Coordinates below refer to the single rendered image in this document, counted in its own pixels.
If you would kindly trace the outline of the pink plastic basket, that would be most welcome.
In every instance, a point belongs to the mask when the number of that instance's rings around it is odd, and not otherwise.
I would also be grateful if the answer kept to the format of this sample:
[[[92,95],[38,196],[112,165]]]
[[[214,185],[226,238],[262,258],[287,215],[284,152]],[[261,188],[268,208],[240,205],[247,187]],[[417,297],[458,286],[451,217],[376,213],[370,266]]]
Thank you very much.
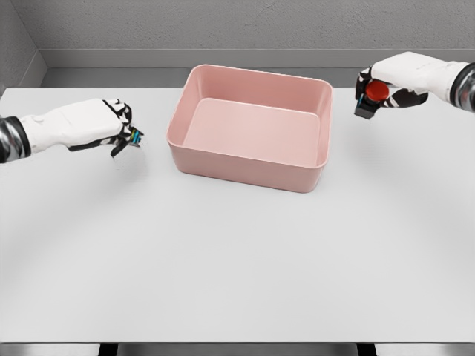
[[[308,193],[327,164],[332,110],[324,80],[198,65],[166,139],[184,173]]]

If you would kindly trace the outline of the red button industrial switch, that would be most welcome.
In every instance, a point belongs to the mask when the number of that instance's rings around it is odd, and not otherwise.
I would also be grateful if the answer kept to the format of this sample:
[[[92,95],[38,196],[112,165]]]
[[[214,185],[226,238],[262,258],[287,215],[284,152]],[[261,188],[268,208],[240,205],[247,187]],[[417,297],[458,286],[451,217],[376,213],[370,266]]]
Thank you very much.
[[[371,119],[380,108],[381,103],[390,95],[389,87],[379,80],[369,81],[363,89],[362,95],[357,101],[354,114],[356,116]]]

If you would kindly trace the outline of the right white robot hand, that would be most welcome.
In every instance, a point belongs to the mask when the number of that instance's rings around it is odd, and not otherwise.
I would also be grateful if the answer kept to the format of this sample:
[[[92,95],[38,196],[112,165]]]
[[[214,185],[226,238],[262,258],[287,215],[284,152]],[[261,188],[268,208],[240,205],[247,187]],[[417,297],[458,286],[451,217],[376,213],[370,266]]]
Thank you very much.
[[[381,108],[409,108],[424,104],[428,92],[422,89],[423,82],[416,81],[420,76],[418,67],[424,63],[422,57],[418,53],[405,52],[363,69],[356,80],[355,99],[360,100],[369,82],[380,81],[399,88],[381,102]]]

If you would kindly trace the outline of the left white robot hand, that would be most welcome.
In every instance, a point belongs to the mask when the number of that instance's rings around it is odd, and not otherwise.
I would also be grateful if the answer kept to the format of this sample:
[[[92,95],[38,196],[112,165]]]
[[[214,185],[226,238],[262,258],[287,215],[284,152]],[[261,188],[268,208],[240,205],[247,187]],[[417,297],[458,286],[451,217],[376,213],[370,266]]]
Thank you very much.
[[[129,146],[132,128],[136,128],[131,107],[119,99],[89,99],[62,106],[56,112],[65,118],[65,147],[69,151],[113,145],[111,156],[115,157]]]

